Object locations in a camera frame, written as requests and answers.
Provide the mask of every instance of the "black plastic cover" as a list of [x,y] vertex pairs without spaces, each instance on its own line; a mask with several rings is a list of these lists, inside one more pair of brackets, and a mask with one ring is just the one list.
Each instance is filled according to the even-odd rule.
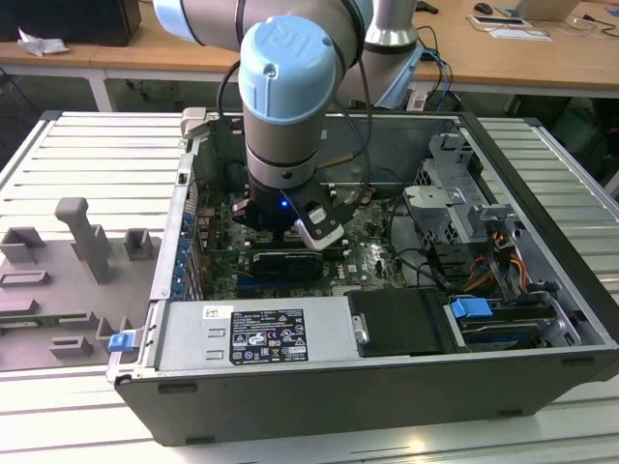
[[457,351],[443,305],[432,289],[395,288],[348,294],[350,311],[365,317],[369,343],[362,356],[423,356]]

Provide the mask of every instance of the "light blue joint cap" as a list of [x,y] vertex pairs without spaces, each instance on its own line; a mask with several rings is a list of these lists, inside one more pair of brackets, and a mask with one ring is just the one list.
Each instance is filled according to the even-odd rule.
[[254,24],[241,44],[243,103],[269,124],[305,121],[331,97],[336,60],[331,38],[309,19],[273,16]]
[[163,29],[173,36],[197,44],[183,11],[183,0],[155,0],[155,14]]
[[376,106],[381,108],[394,109],[401,105],[406,97],[406,90],[413,79],[419,60],[424,53],[424,48],[417,45],[410,54],[410,58],[398,74],[398,77],[387,89],[387,92],[376,102]]

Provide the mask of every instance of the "motherboard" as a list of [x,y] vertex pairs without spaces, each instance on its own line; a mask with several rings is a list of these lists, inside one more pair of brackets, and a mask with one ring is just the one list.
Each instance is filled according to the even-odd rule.
[[197,212],[206,299],[343,296],[350,290],[406,287],[387,238],[392,200],[368,200],[345,225],[341,241],[312,251],[294,228],[274,241],[271,232],[235,222],[232,205],[239,198],[208,195]]

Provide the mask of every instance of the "power supply label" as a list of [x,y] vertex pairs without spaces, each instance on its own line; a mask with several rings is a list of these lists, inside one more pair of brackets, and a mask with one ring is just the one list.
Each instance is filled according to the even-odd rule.
[[302,309],[232,312],[230,362],[296,363],[309,359]]

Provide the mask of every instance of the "computer case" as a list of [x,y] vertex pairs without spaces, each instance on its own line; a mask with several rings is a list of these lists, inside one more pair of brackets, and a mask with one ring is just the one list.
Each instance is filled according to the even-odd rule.
[[3,0],[0,41],[16,41],[18,28],[43,39],[125,46],[141,22],[138,0]]

